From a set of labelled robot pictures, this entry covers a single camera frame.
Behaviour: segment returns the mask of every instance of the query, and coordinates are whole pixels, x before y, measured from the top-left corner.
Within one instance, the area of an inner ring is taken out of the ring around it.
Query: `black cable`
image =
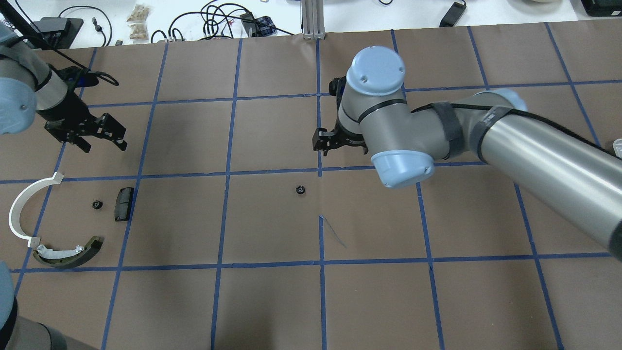
[[[224,38],[227,38],[227,39],[233,39],[232,37],[228,37],[227,35],[213,35],[213,36],[211,36],[211,37],[202,37],[202,38],[201,38],[201,39],[199,39],[198,41],[201,41],[201,40],[210,40],[210,39],[215,38],[215,37],[224,37]]]
[[[169,41],[169,38],[166,36],[165,32],[162,32],[160,29],[158,29],[157,31],[153,32],[153,34],[151,34],[151,44],[154,43],[154,36],[156,36],[156,34],[158,33],[162,33],[162,36],[164,36],[164,40],[166,40],[166,42]]]
[[[40,39],[38,37],[33,37],[30,35],[23,35],[20,37],[16,37],[14,39],[9,40],[6,43],[6,47],[13,47],[15,46],[17,43],[21,42],[22,40],[30,40],[30,41],[36,41],[40,44],[43,44],[45,46],[47,46],[50,50],[56,52],[57,54],[61,55],[62,57],[64,57],[65,59],[67,59],[69,62],[77,65],[78,67],[82,68],[82,69],[87,69],[89,70],[89,72],[93,73],[95,76],[97,76],[99,79],[102,79],[103,81],[105,81],[106,83],[112,84],[114,86],[119,86],[119,81],[116,80],[115,78],[113,78],[112,75],[106,73],[106,72],[98,72],[98,71],[92,71],[90,70],[87,66],[79,63],[78,61],[74,60],[73,58],[65,55],[64,53],[62,53],[61,51],[57,50],[56,48],[52,47],[50,44],[48,44],[45,40]]]
[[[200,11],[186,12],[186,13],[183,13],[183,14],[177,16],[173,20],[173,22],[171,22],[171,24],[169,26],[169,35],[171,34],[171,31],[172,31],[172,28],[173,28],[173,25],[175,24],[175,22],[177,22],[177,20],[180,19],[181,17],[187,16],[189,14],[211,14],[212,16],[229,17],[229,18],[232,18],[232,19],[243,19],[243,18],[236,17],[236,16],[227,16],[227,15],[221,15],[221,14],[215,14],[215,13],[207,13],[207,12],[200,12]],[[270,26],[268,24],[264,24],[264,23],[258,22],[257,20],[255,20],[255,24],[257,24],[258,26],[264,26],[264,27],[268,27],[268,28],[271,28],[271,29],[275,29],[275,30],[283,32],[285,34],[294,35],[294,33],[290,33],[288,31],[284,31],[283,29],[280,29],[280,28],[278,28],[276,26]]]
[[[177,28],[173,28],[173,39],[175,39],[175,41],[177,41],[177,37],[175,36],[175,31],[177,31],[177,32],[179,33],[179,36],[180,36],[181,40],[183,41],[183,34],[182,34],[182,31],[180,31],[180,30],[179,30],[179,29],[177,29]]]
[[[112,25],[112,23],[110,23],[110,18],[108,18],[108,15],[106,15],[106,13],[104,11],[102,11],[100,8],[97,8],[97,7],[94,7],[94,6],[87,6],[87,5],[69,6],[68,8],[60,11],[60,13],[58,14],[58,18],[60,18],[60,16],[62,16],[63,13],[65,13],[68,10],[71,10],[71,9],[93,9],[93,10],[97,10],[97,11],[101,12],[101,14],[104,15],[104,17],[108,21],[108,25],[110,26],[110,37],[108,38],[108,42],[104,46],[110,45],[110,41],[113,39],[113,25]]]
[[[452,107],[454,108],[460,108],[460,109],[464,109],[464,110],[480,110],[480,111],[488,111],[491,110],[493,106],[479,106],[479,105],[464,105],[461,103],[452,103],[451,104]],[[426,106],[422,106],[419,107],[415,110],[413,110],[411,113],[414,113],[416,111],[423,111],[423,110],[428,110],[432,108],[430,105],[426,105]],[[515,115],[519,115],[519,116],[523,116],[526,118],[531,118],[533,120],[537,120],[540,121],[541,123],[544,123],[556,130],[559,130],[563,133],[565,133],[566,135],[575,138],[576,140],[579,140],[585,144],[587,144],[588,146],[594,147],[600,151],[606,152],[608,154],[611,154],[610,152],[608,152],[607,150],[603,149],[602,147],[598,146],[597,144],[595,144],[594,142],[591,142],[590,140],[582,137],[581,135],[575,133],[574,131],[566,128],[565,126],[562,126],[548,118],[544,118],[543,116],[537,115],[537,114],[533,114],[533,113],[529,113],[527,111],[522,111],[522,110],[517,110],[517,109],[512,109],[508,114],[515,114]]]
[[[201,7],[201,12],[203,10],[205,10],[207,12],[207,7],[209,5],[211,5],[212,3],[216,2],[217,0],[211,0],[210,2],[208,2],[207,4],[203,5],[203,7]]]
[[[240,8],[235,9],[235,10],[233,10],[233,11],[229,12],[229,14],[225,15],[225,12],[224,12],[224,10],[222,10],[222,7],[224,7],[224,6],[229,6],[229,5],[238,6],[238,7],[240,7]],[[207,19],[207,20],[205,21],[205,23],[204,23],[204,25],[203,25],[203,35],[204,35],[206,38],[211,38],[211,37],[214,37],[215,35],[218,35],[218,33],[219,33],[219,32],[220,32],[220,35],[223,35],[224,30],[220,31],[220,24],[222,24],[223,22],[225,22],[225,21],[226,21],[226,23],[227,23],[227,28],[229,29],[229,34],[230,34],[230,37],[231,37],[231,38],[233,38],[233,30],[231,29],[231,23],[230,23],[229,17],[231,16],[231,14],[232,14],[232,13],[234,13],[234,12],[236,12],[236,11],[248,11],[248,10],[247,10],[244,6],[240,6],[240,5],[238,5],[238,4],[229,4],[229,3],[228,3],[228,4],[222,4],[222,5],[219,5],[219,6],[215,6],[215,5],[211,5],[211,6],[209,6],[209,4],[208,4],[207,9],[206,9],[206,12],[208,12],[208,13],[210,12],[210,7],[213,7],[213,8],[214,8],[214,13],[212,14],[211,19]],[[224,18],[223,18],[220,22],[216,22],[216,20],[215,20],[215,18],[214,18],[214,17],[215,17],[215,16],[214,16],[214,14],[216,14],[216,11],[220,11],[220,13],[221,13],[222,15],[225,15],[225,17],[224,17]],[[209,30],[209,29],[208,29],[208,30],[207,30],[207,32],[206,32],[205,28],[206,28],[206,26],[207,26],[207,25],[209,25],[209,26],[211,27],[211,32],[210,32],[210,30]]]
[[[28,16],[28,14],[26,13],[26,11],[24,11],[24,9],[22,8],[22,6],[19,4],[19,2],[17,0],[15,0],[15,5],[17,5],[17,7],[19,8],[20,11],[22,11],[22,13],[24,14],[24,16],[26,16],[26,19],[28,19],[28,21],[30,21],[30,23],[35,27],[35,29],[37,29],[37,31],[39,32],[39,36],[41,36],[41,39],[43,41],[45,41],[44,37],[43,37],[43,33],[41,32],[41,29],[39,29],[39,27],[37,27],[37,24],[35,24],[35,22],[32,21],[32,19],[30,19],[30,17]]]

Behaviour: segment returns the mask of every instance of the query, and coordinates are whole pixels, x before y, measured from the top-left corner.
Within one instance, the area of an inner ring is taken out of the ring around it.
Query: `white table surface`
[[[208,0],[138,0],[152,8],[147,19],[149,35],[156,29],[167,32],[171,21],[181,13],[199,11]],[[235,2],[250,9],[255,17],[270,16],[275,25],[293,33],[300,32],[302,11],[295,0],[218,0],[215,4]],[[21,0],[20,4],[28,15],[37,21],[41,17],[57,16],[69,6],[90,5],[104,10],[113,25],[111,45],[118,39],[123,44],[138,44],[129,39],[129,29],[125,20],[134,8],[135,0]],[[394,0],[383,6],[377,0],[324,0],[325,30],[327,32],[381,31],[386,29],[407,29],[438,27],[441,18],[453,0]],[[532,22],[559,22],[594,19],[585,13],[581,0],[556,0],[552,3],[539,3],[533,0],[467,0],[467,9],[458,26],[480,26],[488,24],[511,24]],[[91,18],[108,35],[109,28],[105,18],[95,10],[80,9],[68,11],[65,17],[79,17],[85,20],[72,48],[100,46],[103,38],[95,32]],[[200,16],[189,15],[176,22],[184,37],[197,40],[203,37],[203,21]],[[234,25],[234,36],[241,37],[239,20]]]

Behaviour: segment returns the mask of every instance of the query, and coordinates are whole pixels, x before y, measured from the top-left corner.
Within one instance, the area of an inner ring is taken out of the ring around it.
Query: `grid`
[[[468,27],[468,33],[471,39],[472,47],[480,68],[481,76],[483,79],[483,85],[475,85],[475,86],[456,86],[456,87],[432,87],[432,88],[404,88],[402,89],[404,92],[422,92],[422,91],[438,91],[438,90],[467,90],[467,89],[486,89],[489,90],[491,88],[502,88],[502,87],[548,87],[548,86],[569,86],[572,89],[574,97],[580,107],[580,110],[585,118],[585,122],[589,127],[589,130],[596,141],[596,144],[600,144],[596,132],[592,126],[588,113],[583,106],[583,103],[577,93],[576,85],[593,85],[593,84],[612,84],[612,83],[622,83],[622,80],[592,80],[592,81],[580,81],[574,82],[570,78],[570,74],[566,64],[564,62],[564,58],[560,53],[560,50],[555,41],[555,37],[550,29],[550,25],[545,24],[548,35],[551,40],[551,45],[554,47],[555,52],[559,58],[560,63],[562,64],[564,73],[567,77],[567,82],[552,82],[552,83],[524,83],[524,84],[514,84],[514,85],[491,85],[488,83],[488,79],[486,78],[486,72],[484,65],[482,64],[480,54],[478,51],[478,46],[473,35],[471,27]],[[391,38],[394,45],[394,49],[396,52],[399,52],[399,48],[397,46],[397,40],[394,31],[391,31]],[[219,294],[220,294],[220,281],[221,281],[221,272],[222,269],[226,268],[265,268],[265,267],[293,267],[293,266],[306,266],[306,265],[318,265],[320,267],[320,308],[321,308],[321,322],[322,322],[322,349],[328,349],[328,341],[327,341],[327,306],[326,306],[326,286],[325,286],[325,267],[327,265],[348,265],[348,264],[382,264],[382,263],[421,263],[427,264],[429,266],[429,278],[431,285],[431,294],[432,301],[434,306],[434,315],[436,320],[436,328],[438,333],[439,345],[440,349],[445,349],[445,341],[443,336],[443,327],[442,327],[442,315],[439,308],[439,298],[437,296],[437,287],[435,282],[435,272],[434,272],[434,263],[438,262],[485,262],[485,261],[502,261],[502,260],[533,260],[536,264],[538,277],[540,280],[542,294],[544,295],[544,300],[546,303],[547,311],[549,314],[550,322],[552,325],[552,329],[555,335],[555,340],[557,342],[557,347],[559,349],[564,348],[563,339],[560,335],[560,332],[557,327],[557,322],[555,320],[555,313],[550,302],[549,293],[547,290],[547,284],[542,272],[542,267],[540,261],[543,259],[560,259],[560,258],[605,258],[610,257],[608,253],[560,253],[560,254],[539,254],[536,248],[536,244],[534,243],[534,239],[531,233],[531,228],[529,224],[529,219],[527,218],[527,213],[525,210],[525,205],[523,203],[523,198],[521,194],[521,189],[519,186],[515,185],[514,189],[516,191],[516,199],[519,203],[522,219],[524,221],[524,226],[526,230],[526,234],[529,239],[529,243],[531,245],[532,253],[530,255],[493,255],[493,256],[470,256],[470,257],[434,257],[432,254],[432,249],[430,247],[430,237],[427,228],[427,220],[425,214],[425,201],[424,196],[422,194],[422,189],[420,184],[416,185],[417,189],[417,201],[419,203],[420,208],[420,216],[423,225],[423,233],[424,233],[424,242],[425,242],[425,257],[420,258],[380,258],[380,259],[350,259],[350,260],[327,260],[325,259],[324,252],[324,223],[322,217],[318,218],[318,239],[319,239],[319,260],[306,260],[306,261],[291,261],[291,262],[273,262],[273,263],[223,263],[223,249],[225,242],[225,228],[227,223],[227,205],[228,205],[228,195],[229,195],[229,186],[231,176],[235,175],[250,175],[250,174],[275,174],[275,173],[317,173],[319,177],[322,177],[323,172],[325,171],[357,171],[357,170],[369,170],[373,169],[372,166],[348,166],[348,167],[323,167],[322,166],[322,157],[321,154],[318,153],[317,158],[317,167],[316,168],[302,168],[302,169],[271,169],[271,170],[258,170],[258,171],[232,171],[231,170],[231,149],[233,145],[233,133],[235,127],[235,116],[236,116],[236,102],[240,100],[255,100],[255,99],[270,99],[270,98],[301,98],[301,97],[315,97],[317,102],[317,125],[318,127],[321,124],[320,117],[320,98],[322,96],[327,96],[328,93],[322,92],[322,87],[320,86],[320,50],[322,47],[322,42],[317,41],[315,46],[315,54],[316,54],[316,76],[317,76],[317,90],[315,93],[306,93],[306,94],[296,94],[296,95],[271,95],[271,96],[260,96],[260,97],[239,97],[238,96],[238,80],[239,80],[239,68],[240,68],[240,60],[243,51],[244,40],[240,40],[238,43],[237,49],[237,59],[236,59],[236,70],[235,70],[235,83],[233,89],[233,97],[231,98],[207,98],[207,99],[196,99],[196,100],[175,100],[175,101],[158,101],[158,94],[160,90],[160,84],[162,82],[162,74],[164,73],[165,62],[167,58],[167,53],[169,49],[169,45],[166,44],[164,47],[164,54],[162,56],[162,63],[160,65],[160,71],[158,76],[157,85],[155,88],[155,94],[153,100],[150,102],[136,102],[136,103],[110,103],[110,104],[102,104],[102,105],[91,105],[90,107],[112,107],[112,106],[134,106],[134,105],[150,105],[151,110],[149,113],[149,121],[147,123],[146,133],[144,144],[142,146],[142,154],[141,160],[139,163],[139,170],[135,176],[105,176],[105,177],[69,177],[65,178],[66,182],[76,182],[76,181],[111,181],[111,180],[134,180],[136,182],[135,185],[135,198],[140,196],[140,186],[142,179],[154,179],[154,178],[167,178],[167,177],[205,177],[205,176],[224,176],[226,179],[225,182],[225,195],[223,202],[223,212],[221,218],[221,230],[220,230],[220,244],[218,248],[218,262],[216,264],[200,264],[200,265],[164,265],[164,266],[123,266],[124,254],[128,242],[128,237],[130,233],[130,228],[132,225],[132,217],[130,217],[124,238],[123,245],[121,248],[121,254],[119,257],[119,261],[117,266],[110,267],[78,267],[69,270],[70,272],[115,272],[114,285],[112,290],[112,295],[110,298],[108,314],[106,318],[106,326],[104,329],[104,336],[101,343],[101,348],[105,349],[108,340],[108,333],[110,329],[111,318],[114,311],[114,305],[116,300],[116,294],[119,286],[119,278],[121,276],[121,272],[123,271],[148,271],[148,270],[191,270],[191,269],[214,269],[216,271],[216,279],[215,279],[215,290],[214,290],[214,298],[213,298],[213,314],[211,317],[211,331],[210,331],[210,339],[211,339],[211,348],[215,348],[215,338],[216,338],[216,325],[218,323],[218,304],[219,304]],[[93,51],[93,55],[91,58],[90,65],[93,65],[95,61],[95,57],[97,55],[97,48]],[[147,144],[149,142],[149,133],[151,130],[151,124],[154,117],[154,111],[157,105],[161,104],[169,104],[169,103],[196,103],[196,102],[216,102],[216,101],[229,101],[232,102],[231,107],[231,121],[230,121],[230,133],[228,137],[228,150],[227,150],[227,159],[226,159],[226,171],[225,172],[214,172],[214,173],[190,173],[190,174],[155,174],[155,175],[143,175],[142,168],[144,165],[145,155],[147,151]],[[55,165],[55,171],[58,170],[63,153],[65,151],[65,145],[62,146],[60,153],[57,158],[57,162]],[[438,167],[454,167],[454,166],[482,166],[484,163],[482,162],[450,162],[450,163],[437,163]],[[31,183],[36,181],[36,179],[18,179],[18,180],[2,180],[0,184],[13,184],[13,183]],[[44,212],[46,209],[46,205],[48,199],[50,197],[51,188],[48,189],[43,206],[41,208],[39,217],[37,219],[37,225],[34,230],[33,235],[37,235],[39,230],[42,218],[44,216]],[[132,216],[134,213],[134,206],[136,200],[132,203]],[[29,261],[31,250],[29,249],[22,268],[13,269],[11,272],[18,273],[19,278],[16,284],[16,294],[19,293],[19,289],[21,286],[22,279],[27,273],[54,273],[58,272],[58,270],[51,270],[48,268],[27,268],[27,264]]]

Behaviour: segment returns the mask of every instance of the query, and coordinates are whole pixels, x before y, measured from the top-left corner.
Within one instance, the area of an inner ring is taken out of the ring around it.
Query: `black device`
[[[134,198],[134,188],[125,187],[117,195],[116,205],[114,206],[114,221],[128,221],[132,211],[132,200]]]
[[[622,17],[622,0],[581,0],[585,12],[593,17]]]
[[[456,22],[462,17],[462,14],[467,9],[467,4],[460,4],[459,2],[455,2],[449,8],[443,19],[440,21],[439,27],[453,27]]]
[[[69,49],[80,28],[82,28],[84,20],[81,18],[42,17],[41,21],[34,22],[34,24],[41,29],[41,34],[45,40],[55,49]]]
[[[246,33],[249,37],[258,37],[261,36],[259,34],[259,29],[257,28],[257,20],[251,12],[245,12],[239,17],[242,20],[242,26],[246,30]]]

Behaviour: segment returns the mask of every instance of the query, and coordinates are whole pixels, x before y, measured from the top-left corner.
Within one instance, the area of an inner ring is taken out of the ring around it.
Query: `light blue joint cover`
[[[516,92],[516,91],[514,91],[512,89],[500,88],[500,89],[497,89],[497,90],[478,92],[478,93],[476,93],[476,95],[479,95],[481,93],[495,93],[495,94],[505,98],[517,110],[527,111],[527,103],[525,103],[525,101],[521,98],[521,96],[518,95],[518,92]]]
[[[402,188],[423,181],[434,173],[434,159],[418,151],[384,151],[371,157],[380,181],[388,188]]]
[[[9,319],[11,309],[13,309],[13,280],[11,280],[11,272],[5,262],[0,261],[0,328],[4,326],[6,320]]]
[[[0,135],[16,134],[35,120],[37,97],[32,89],[11,78],[0,78]]]
[[[404,61],[395,51],[384,46],[370,46],[354,56],[346,79],[363,95],[385,96],[402,87],[405,74]]]

